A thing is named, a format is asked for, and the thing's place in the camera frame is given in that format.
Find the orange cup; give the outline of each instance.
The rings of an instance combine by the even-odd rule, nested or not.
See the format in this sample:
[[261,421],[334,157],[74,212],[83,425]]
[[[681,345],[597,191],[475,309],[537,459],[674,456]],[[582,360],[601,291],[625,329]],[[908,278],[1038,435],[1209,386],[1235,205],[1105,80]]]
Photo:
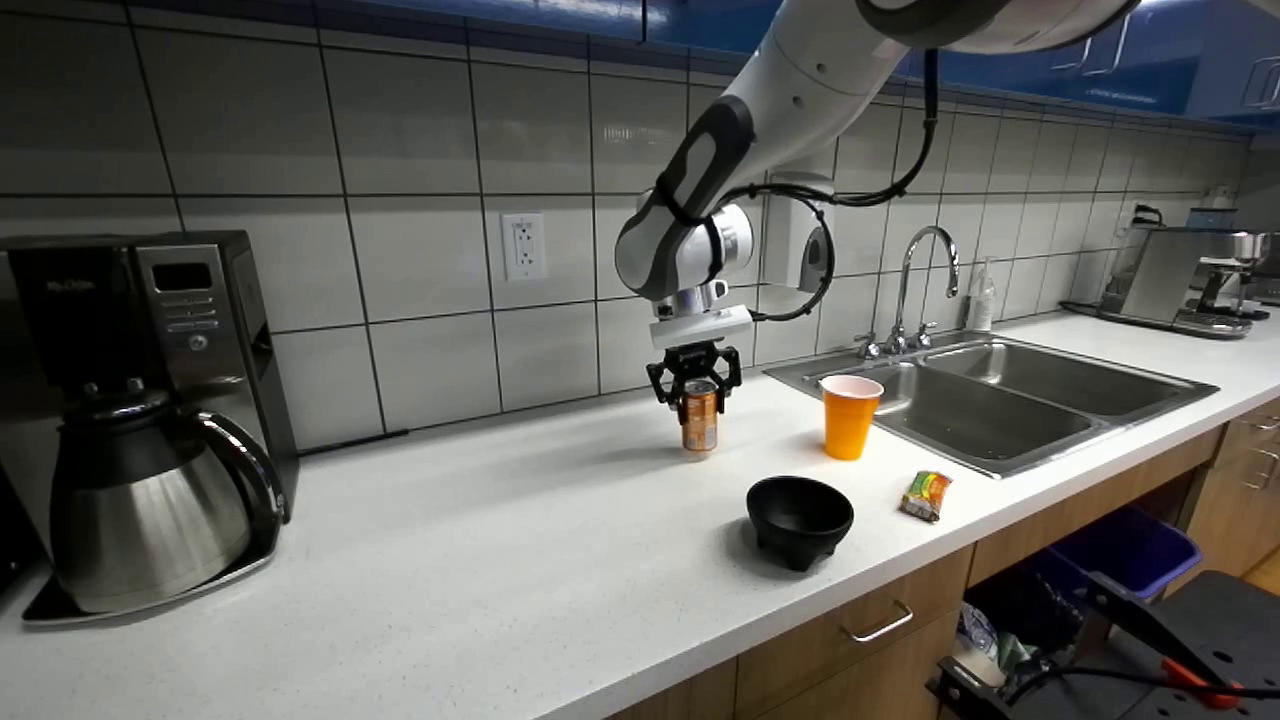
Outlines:
[[884,384],[868,375],[824,375],[824,451],[838,459],[861,459]]

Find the black bowl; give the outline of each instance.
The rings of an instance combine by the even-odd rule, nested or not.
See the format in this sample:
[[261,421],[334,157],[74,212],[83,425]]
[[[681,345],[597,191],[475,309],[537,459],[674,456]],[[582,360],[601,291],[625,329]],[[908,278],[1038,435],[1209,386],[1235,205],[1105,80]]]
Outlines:
[[796,572],[807,572],[819,557],[831,557],[852,528],[852,504],[843,493],[807,477],[767,477],[752,485],[747,510],[757,548]]

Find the sink basin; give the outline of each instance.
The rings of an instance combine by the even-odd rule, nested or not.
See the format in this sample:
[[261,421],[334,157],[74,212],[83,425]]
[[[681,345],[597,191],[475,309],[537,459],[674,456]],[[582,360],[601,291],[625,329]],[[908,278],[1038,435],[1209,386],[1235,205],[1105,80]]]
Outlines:
[[1039,397],[1047,404],[1096,416],[1105,425],[1136,425],[1218,393],[1213,384],[1099,365],[1031,345],[1007,345],[993,337],[946,345],[920,357],[920,365],[953,375],[974,375],[980,384],[1011,386],[1023,397]]
[[771,375],[819,397],[819,378],[838,371],[884,384],[878,429],[941,446],[989,477],[1018,477],[1088,435],[1218,393],[1213,384],[993,337],[874,365],[828,357]]

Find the coffee pot handle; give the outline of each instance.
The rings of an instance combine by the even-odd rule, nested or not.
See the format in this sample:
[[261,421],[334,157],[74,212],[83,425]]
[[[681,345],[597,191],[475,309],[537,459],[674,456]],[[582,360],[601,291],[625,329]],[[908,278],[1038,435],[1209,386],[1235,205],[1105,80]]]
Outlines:
[[248,531],[258,553],[272,553],[280,538],[286,497],[280,477],[267,451],[232,421],[217,413],[195,413],[202,435],[208,440],[213,456],[229,463],[235,493],[248,506]]

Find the white tile wall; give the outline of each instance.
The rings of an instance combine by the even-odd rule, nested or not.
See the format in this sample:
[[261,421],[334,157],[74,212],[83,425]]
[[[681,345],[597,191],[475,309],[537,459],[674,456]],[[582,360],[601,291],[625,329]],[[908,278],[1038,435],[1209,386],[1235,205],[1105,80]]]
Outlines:
[[878,324],[878,276],[841,276],[819,304],[817,348],[856,348]]
[[141,32],[180,191],[340,191],[320,48]]
[[168,191],[128,27],[0,20],[0,191]]
[[[529,34],[465,48],[147,6],[128,27],[14,2],[33,0],[0,0],[0,234],[248,229],[306,446],[647,384],[661,352],[613,238],[728,75],[587,65],[572,38],[537,56]],[[884,339],[905,244],[934,220],[960,238],[964,278],[993,261],[1002,318],[1096,301],[1133,205],[1179,220],[1229,198],[1247,157],[1204,127],[948,108],[905,198],[828,212],[828,304],[732,337],[747,368]],[[916,142],[916,90],[887,90],[807,162],[874,191]],[[510,212],[546,215],[547,278],[504,276]],[[804,301],[762,291],[757,261],[728,278],[732,304]],[[920,248],[908,330],[960,324],[946,284],[946,255]]]
[[351,198],[369,318],[490,309],[482,194]]
[[[546,220],[547,276],[510,278],[504,215],[529,212]],[[484,229],[498,309],[591,301],[591,194],[490,194]]]
[[493,314],[374,324],[389,433],[502,413]]
[[174,198],[0,198],[0,234],[180,230]]
[[186,198],[190,229],[246,229],[272,330],[360,324],[360,278],[340,198]]
[[1027,191],[1038,159],[1038,118],[1002,116],[989,191]]
[[276,337],[276,357],[299,446],[384,433],[364,329]]
[[330,52],[350,191],[482,191],[469,65]]
[[504,406],[597,397],[597,304],[498,312]]
[[993,116],[958,116],[946,191],[989,191],[998,127]]
[[591,191],[587,75],[475,65],[484,191]]

